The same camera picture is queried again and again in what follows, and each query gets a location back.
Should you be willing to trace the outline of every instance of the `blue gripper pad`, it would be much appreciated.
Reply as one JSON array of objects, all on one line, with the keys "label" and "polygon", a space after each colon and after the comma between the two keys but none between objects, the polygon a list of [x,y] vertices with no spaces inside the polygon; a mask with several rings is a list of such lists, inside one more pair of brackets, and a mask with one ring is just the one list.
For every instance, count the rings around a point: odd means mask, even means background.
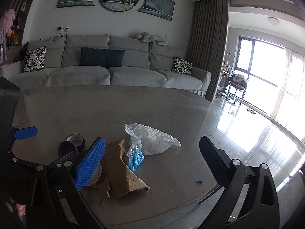
[{"label": "blue gripper pad", "polygon": [[22,140],[22,139],[31,138],[31,137],[36,136],[37,132],[38,132],[38,129],[35,126],[18,129],[18,130],[16,130],[16,132],[14,134],[14,139]]},{"label": "blue gripper pad", "polygon": [[87,156],[76,169],[75,186],[78,190],[88,185],[96,167],[104,156],[105,149],[105,141],[101,138],[97,139],[89,149]]}]

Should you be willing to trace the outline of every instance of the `plastic bag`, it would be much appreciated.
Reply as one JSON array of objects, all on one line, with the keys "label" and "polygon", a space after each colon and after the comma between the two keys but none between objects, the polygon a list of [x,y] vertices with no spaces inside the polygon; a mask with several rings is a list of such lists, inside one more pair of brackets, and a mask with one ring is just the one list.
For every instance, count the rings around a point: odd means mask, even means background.
[{"label": "plastic bag", "polygon": [[126,154],[129,157],[129,160],[126,162],[126,164],[129,169],[134,172],[136,168],[140,165],[140,163],[144,160],[144,156],[141,152],[141,137],[132,137],[130,138],[130,140],[132,143]]},{"label": "plastic bag", "polygon": [[130,125],[125,124],[125,131],[131,137],[129,145],[132,145],[133,139],[141,137],[141,151],[144,156],[162,153],[172,145],[181,148],[178,139],[149,126],[143,126],[136,123]]}]

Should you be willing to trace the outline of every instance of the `blue plastic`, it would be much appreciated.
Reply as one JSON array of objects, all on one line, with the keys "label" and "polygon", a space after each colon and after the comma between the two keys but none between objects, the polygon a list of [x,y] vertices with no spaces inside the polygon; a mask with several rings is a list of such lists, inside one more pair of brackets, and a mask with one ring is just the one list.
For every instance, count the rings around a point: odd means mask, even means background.
[{"label": "blue plastic", "polygon": [[144,156],[139,149],[135,149],[129,156],[129,160],[126,162],[129,169],[132,172],[136,170],[136,168],[140,165],[140,163],[144,160]]},{"label": "blue plastic", "polygon": [[22,140],[22,139],[27,139],[36,136],[38,133],[38,129],[33,126],[33,127],[28,127],[28,128],[22,128],[18,129],[15,134],[14,138],[16,140]]},{"label": "blue plastic", "polygon": [[105,141],[99,139],[77,168],[75,185],[78,190],[88,185],[96,167],[104,156],[105,149]]}]

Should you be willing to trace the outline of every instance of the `sofa cushion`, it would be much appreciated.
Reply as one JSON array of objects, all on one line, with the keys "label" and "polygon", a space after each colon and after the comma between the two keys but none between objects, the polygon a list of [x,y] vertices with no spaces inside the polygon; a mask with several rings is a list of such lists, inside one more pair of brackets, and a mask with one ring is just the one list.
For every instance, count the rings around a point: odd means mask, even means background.
[{"label": "sofa cushion", "polygon": [[45,52],[45,46],[27,52],[23,72],[43,69],[45,67]]},{"label": "sofa cushion", "polygon": [[30,41],[27,47],[27,51],[32,51],[40,47],[46,46],[45,53],[45,67],[44,68],[60,68],[63,58],[63,50],[65,47],[66,38],[57,37],[54,42],[48,42],[46,40]]},{"label": "sofa cushion", "polygon": [[81,48],[80,65],[101,66],[105,68],[119,67],[123,64],[125,50]]},{"label": "sofa cushion", "polygon": [[136,39],[109,37],[109,50],[125,50],[123,66],[141,67],[149,69],[149,43],[142,43]]},{"label": "sofa cushion", "polygon": [[185,51],[174,47],[160,46],[154,41],[150,43],[150,69],[171,71],[175,56],[184,59]]},{"label": "sofa cushion", "polygon": [[137,67],[109,68],[111,85],[164,87],[166,77],[156,71]]},{"label": "sofa cushion", "polygon": [[190,91],[201,90],[203,81],[189,75],[184,75],[167,70],[156,70],[156,72],[166,76],[166,88],[185,89]]},{"label": "sofa cushion", "polygon": [[57,70],[60,70],[60,68],[44,68],[37,71],[24,72],[12,77],[10,81],[18,86],[21,91],[46,87],[48,86],[49,75]]},{"label": "sofa cushion", "polygon": [[100,66],[68,66],[53,72],[48,86],[110,85],[108,70]]},{"label": "sofa cushion", "polygon": [[107,49],[108,34],[102,35],[68,35],[61,67],[80,65],[82,47]]},{"label": "sofa cushion", "polygon": [[191,76],[192,75],[192,63],[187,62],[184,59],[174,57],[174,64],[173,64],[172,72]]}]

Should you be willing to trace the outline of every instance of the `hand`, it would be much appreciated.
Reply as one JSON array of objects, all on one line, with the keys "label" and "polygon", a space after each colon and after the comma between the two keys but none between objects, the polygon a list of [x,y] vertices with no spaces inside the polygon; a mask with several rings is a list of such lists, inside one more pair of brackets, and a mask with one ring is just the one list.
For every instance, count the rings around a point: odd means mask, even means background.
[{"label": "hand", "polygon": [[18,212],[18,215],[20,217],[22,217],[25,213],[25,208],[26,208],[26,205],[20,205],[18,203],[15,204],[15,209],[17,210]]}]

